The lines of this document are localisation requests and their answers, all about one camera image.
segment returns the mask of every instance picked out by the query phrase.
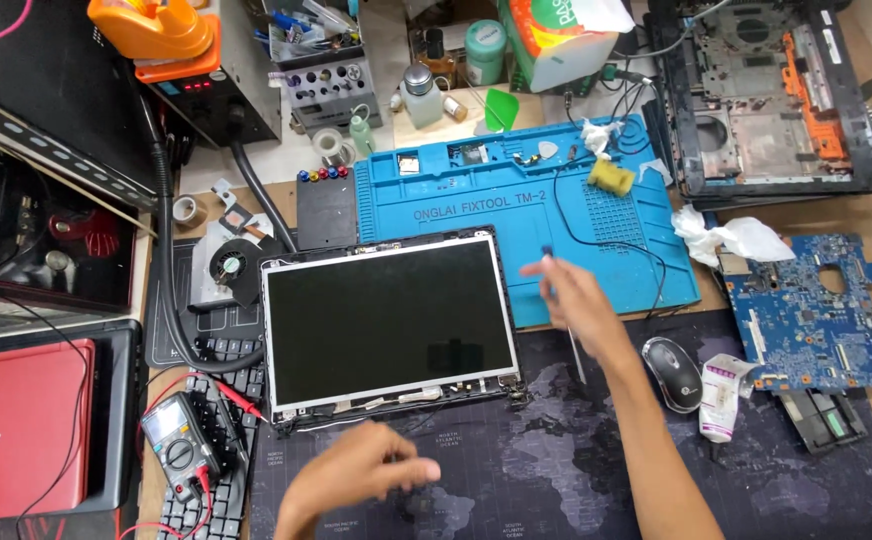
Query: sponge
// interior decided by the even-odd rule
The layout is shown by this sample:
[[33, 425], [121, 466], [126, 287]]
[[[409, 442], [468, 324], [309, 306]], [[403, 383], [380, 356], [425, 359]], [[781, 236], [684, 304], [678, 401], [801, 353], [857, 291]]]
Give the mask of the sponge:
[[633, 188], [635, 179], [635, 172], [616, 166], [609, 159], [599, 157], [592, 165], [592, 170], [589, 171], [589, 177], [586, 181], [619, 197], [625, 197], [626, 193], [629, 193], [629, 190]]

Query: desk mat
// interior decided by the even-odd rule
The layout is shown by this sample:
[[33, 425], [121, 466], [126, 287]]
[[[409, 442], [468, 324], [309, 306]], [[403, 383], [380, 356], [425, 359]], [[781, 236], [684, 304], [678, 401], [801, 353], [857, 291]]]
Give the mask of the desk mat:
[[[516, 154], [528, 160], [543, 141], [555, 143], [557, 153], [532, 165], [516, 163]], [[655, 160], [638, 115], [629, 117], [624, 141], [627, 152], [641, 150], [619, 154], [620, 167], [638, 172], [640, 165]], [[659, 260], [625, 246], [580, 244], [563, 224], [553, 199], [553, 177], [570, 161], [574, 145], [576, 159], [556, 181], [572, 234], [586, 242], [628, 242], [662, 258], [666, 276], [659, 308], [699, 300], [686, 246], [670, 225], [672, 206], [663, 177], [646, 170], [625, 197], [588, 185], [595, 159], [583, 146], [579, 129], [568, 122], [373, 153], [354, 166], [359, 239], [392, 240], [494, 225], [514, 322], [521, 328], [550, 322], [538, 278], [519, 274], [521, 266], [539, 260], [545, 245], [592, 271], [618, 313], [649, 310], [663, 276]], [[407, 166], [418, 167], [418, 173], [406, 174]]]
[[[626, 323], [634, 345], [664, 336], [698, 359], [743, 358], [729, 309]], [[438, 410], [409, 433], [419, 454], [438, 460], [442, 479], [424, 489], [433, 511], [407, 521], [392, 497], [322, 516], [317, 538], [506, 539], [640, 538], [616, 412], [596, 362], [579, 383], [573, 351], [559, 330], [518, 335], [534, 399]], [[728, 539], [872, 539], [872, 408], [850, 399], [870, 436], [810, 456], [778, 400], [755, 392], [739, 405], [733, 439], [710, 459], [696, 414], [664, 409], [669, 432]], [[410, 428], [432, 410], [377, 419]], [[286, 487], [346, 428], [277, 440], [260, 429], [250, 496], [252, 538], [272, 536]]]

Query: laptop keyboard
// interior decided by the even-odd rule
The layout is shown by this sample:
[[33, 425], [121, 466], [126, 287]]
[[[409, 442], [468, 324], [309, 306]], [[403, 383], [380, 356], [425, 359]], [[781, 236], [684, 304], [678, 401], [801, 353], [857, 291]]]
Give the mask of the laptop keyboard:
[[[262, 347], [259, 341], [222, 338], [197, 340], [195, 345], [201, 357], [214, 358], [221, 362], [233, 361]], [[214, 374], [213, 377], [242, 394], [254, 405], [260, 405], [266, 380], [262, 364], [233, 373]], [[202, 500], [193, 498], [183, 504], [176, 500], [173, 490], [167, 487], [159, 522], [186, 534], [185, 540], [238, 540], [244, 502], [249, 494], [247, 486], [252, 467], [248, 467], [239, 459], [235, 440], [226, 436], [226, 428], [219, 416], [223, 411], [218, 410], [219, 407], [215, 402], [206, 399], [208, 387], [209, 383], [202, 378], [190, 376], [186, 380], [186, 391], [189, 393], [193, 409], [201, 416], [203, 432], [212, 442], [224, 472], [209, 490], [212, 500], [211, 517], [195, 534], [186, 534], [206, 515], [205, 512], [208, 510], [203, 508], [206, 504], [206, 496], [203, 495]], [[242, 432], [243, 446], [252, 460], [260, 420], [244, 412], [228, 399], [223, 399], [223, 403], [226, 404], [225, 409], [228, 410], [226, 412], [236, 430]], [[163, 530], [158, 532], [155, 538], [176, 540], [175, 536]]]

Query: blue circuit board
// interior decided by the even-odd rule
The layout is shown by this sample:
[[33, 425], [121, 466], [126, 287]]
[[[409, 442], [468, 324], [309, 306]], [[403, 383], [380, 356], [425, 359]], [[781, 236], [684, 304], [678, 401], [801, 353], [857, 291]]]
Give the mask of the blue circuit board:
[[[540, 259], [544, 246], [591, 270], [619, 313], [698, 301], [686, 245], [670, 223], [672, 206], [662, 176], [647, 170], [625, 197], [589, 185], [595, 158], [579, 134], [566, 122], [373, 153], [353, 167], [359, 240], [493, 225], [517, 327], [550, 322], [539, 277], [519, 272]], [[631, 153], [616, 153], [613, 162], [639, 172], [655, 155], [638, 115], [629, 117], [626, 137], [624, 147]], [[523, 160], [537, 154], [544, 141], [556, 144], [557, 153], [526, 164]], [[586, 245], [571, 231], [587, 242], [634, 244], [659, 259], [623, 245]]]
[[[722, 254], [726, 289], [755, 388], [872, 387], [872, 263], [857, 234], [790, 238], [796, 258], [755, 262]], [[845, 290], [824, 286], [839, 270]]]

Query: red laptop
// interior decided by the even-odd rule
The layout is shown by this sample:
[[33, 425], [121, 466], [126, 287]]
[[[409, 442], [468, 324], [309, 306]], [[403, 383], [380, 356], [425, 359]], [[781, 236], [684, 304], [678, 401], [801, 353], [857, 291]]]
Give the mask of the red laptop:
[[53, 484], [70, 436], [65, 472], [29, 513], [71, 510], [86, 497], [95, 347], [91, 339], [73, 344], [87, 366], [65, 341], [0, 352], [0, 518], [19, 516]]

